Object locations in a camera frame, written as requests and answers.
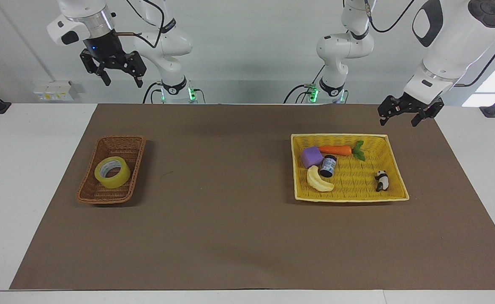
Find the brown table mat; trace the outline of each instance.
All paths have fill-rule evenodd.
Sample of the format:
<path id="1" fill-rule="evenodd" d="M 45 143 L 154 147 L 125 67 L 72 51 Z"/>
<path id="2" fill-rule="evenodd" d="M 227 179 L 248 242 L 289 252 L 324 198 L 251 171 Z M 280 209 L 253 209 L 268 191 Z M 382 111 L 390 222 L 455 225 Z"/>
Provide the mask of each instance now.
<path id="1" fill-rule="evenodd" d="M 11 289 L 495 289 L 495 226 L 436 123 L 411 118 L 100 104 Z M 411 200 L 296 201 L 292 133 L 388 134 Z M 148 140 L 123 208 L 75 200 L 105 135 Z"/>

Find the small jar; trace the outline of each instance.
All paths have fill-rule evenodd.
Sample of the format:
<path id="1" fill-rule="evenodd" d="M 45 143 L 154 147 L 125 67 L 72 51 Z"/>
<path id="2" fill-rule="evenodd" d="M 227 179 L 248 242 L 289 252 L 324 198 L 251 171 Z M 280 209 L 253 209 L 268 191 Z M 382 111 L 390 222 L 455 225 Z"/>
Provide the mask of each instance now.
<path id="1" fill-rule="evenodd" d="M 334 175 L 334 168 L 336 167 L 336 163 L 338 161 L 338 158 L 333 155 L 327 155 L 323 159 L 323 165 L 321 166 L 321 170 L 319 171 L 319 174 L 322 177 L 326 177 L 329 179 Z"/>

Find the toy panda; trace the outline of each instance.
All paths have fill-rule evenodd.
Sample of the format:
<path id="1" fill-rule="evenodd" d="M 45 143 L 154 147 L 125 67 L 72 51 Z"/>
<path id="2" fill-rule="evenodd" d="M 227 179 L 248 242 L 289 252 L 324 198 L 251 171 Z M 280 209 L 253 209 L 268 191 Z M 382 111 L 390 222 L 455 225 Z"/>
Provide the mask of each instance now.
<path id="1" fill-rule="evenodd" d="M 377 180 L 377 188 L 375 191 L 380 192 L 381 190 L 388 190 L 388 175 L 386 174 L 386 171 L 377 171 L 375 179 Z"/>

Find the purple cube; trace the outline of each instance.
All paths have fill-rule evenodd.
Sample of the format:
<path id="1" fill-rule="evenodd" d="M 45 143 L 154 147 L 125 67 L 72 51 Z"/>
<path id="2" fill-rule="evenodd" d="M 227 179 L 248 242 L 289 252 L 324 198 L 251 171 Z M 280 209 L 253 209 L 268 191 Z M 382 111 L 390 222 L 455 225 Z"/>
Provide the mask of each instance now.
<path id="1" fill-rule="evenodd" d="M 306 169 L 309 169 L 311 166 L 318 166 L 323 162 L 323 155 L 317 147 L 304 149 L 300 157 L 302 158 L 302 163 Z"/>

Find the basket rim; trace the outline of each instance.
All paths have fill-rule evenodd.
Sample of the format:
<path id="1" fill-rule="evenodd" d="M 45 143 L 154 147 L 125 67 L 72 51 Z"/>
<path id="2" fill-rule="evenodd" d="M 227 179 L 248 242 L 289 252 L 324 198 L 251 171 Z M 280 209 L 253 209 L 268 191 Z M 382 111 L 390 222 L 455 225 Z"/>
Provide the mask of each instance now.
<path id="1" fill-rule="evenodd" d="M 86 183 L 87 179 L 91 175 L 92 164 L 93 164 L 93 161 L 95 160 L 95 155 L 97 154 L 97 147 L 99 146 L 99 144 L 101 144 L 101 141 L 104 141 L 104 140 L 107 140 L 110 138 L 123 138 L 123 139 L 134 139 L 135 138 L 135 139 L 141 141 L 141 148 L 140 148 L 138 155 L 137 155 L 137 161 L 135 162 L 135 166 L 131 172 L 131 177 L 130 177 L 131 181 L 129 183 L 128 193 L 124 197 L 117 198 L 114 200 L 105 200 L 105 199 L 97 199 L 97 198 L 81 198 L 80 194 L 82 192 L 83 186 Z M 138 175 L 139 168 L 141 167 L 141 160 L 142 160 L 142 156 L 144 153 L 144 149 L 146 147 L 146 142 L 147 142 L 146 138 L 144 136 L 140 136 L 140 135 L 126 135 L 126 136 L 108 135 L 108 136 L 103 136 L 99 140 L 97 140 L 97 143 L 95 144 L 95 147 L 93 148 L 92 156 L 91 156 L 90 161 L 88 163 L 88 168 L 87 168 L 86 174 L 84 175 L 83 181 L 82 181 L 82 183 L 80 183 L 79 189 L 77 191 L 77 200 L 80 203 L 84 203 L 84 204 L 122 204 L 122 203 L 130 200 L 131 196 L 133 195 L 134 186 L 137 182 L 137 175 Z"/>
<path id="2" fill-rule="evenodd" d="M 296 163 L 296 157 L 294 157 L 294 138 L 301 136 L 370 136 L 370 137 L 381 137 L 386 141 L 386 144 L 390 150 L 390 156 L 392 157 L 392 162 L 394 163 L 394 167 L 396 168 L 396 172 L 398 173 L 398 177 L 400 178 L 400 185 L 402 185 L 404 198 L 385 198 L 381 200 L 327 200 L 323 198 L 304 198 L 298 195 L 298 184 L 296 181 L 298 180 L 298 176 L 296 174 L 296 168 L 298 164 Z M 377 202 L 400 202 L 400 201 L 408 201 L 410 199 L 407 188 L 405 187 L 405 183 L 402 178 L 402 174 L 400 173 L 400 169 L 398 168 L 398 163 L 396 162 L 396 157 L 394 156 L 394 151 L 392 150 L 392 146 L 390 145 L 390 140 L 388 139 L 387 134 L 369 134 L 369 133 L 293 133 L 291 134 L 291 152 L 292 152 L 292 173 L 294 177 L 294 198 L 299 201 L 307 201 L 307 202 L 327 202 L 327 203 L 377 203 Z"/>

